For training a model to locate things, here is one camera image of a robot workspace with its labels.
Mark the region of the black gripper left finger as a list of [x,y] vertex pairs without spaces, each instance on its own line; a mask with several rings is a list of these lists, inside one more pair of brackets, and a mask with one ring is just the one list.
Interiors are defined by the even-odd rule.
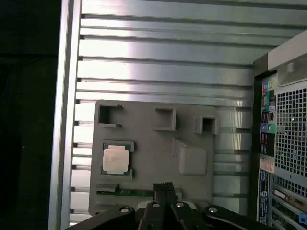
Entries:
[[117,205],[79,222],[70,230],[165,230],[166,184],[153,186],[153,201],[145,209]]

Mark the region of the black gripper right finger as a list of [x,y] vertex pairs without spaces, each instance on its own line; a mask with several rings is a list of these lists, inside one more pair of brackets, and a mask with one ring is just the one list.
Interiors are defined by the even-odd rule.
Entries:
[[166,230],[272,230],[272,227],[246,216],[209,205],[202,210],[191,208],[186,201],[178,200],[172,183],[165,183]]

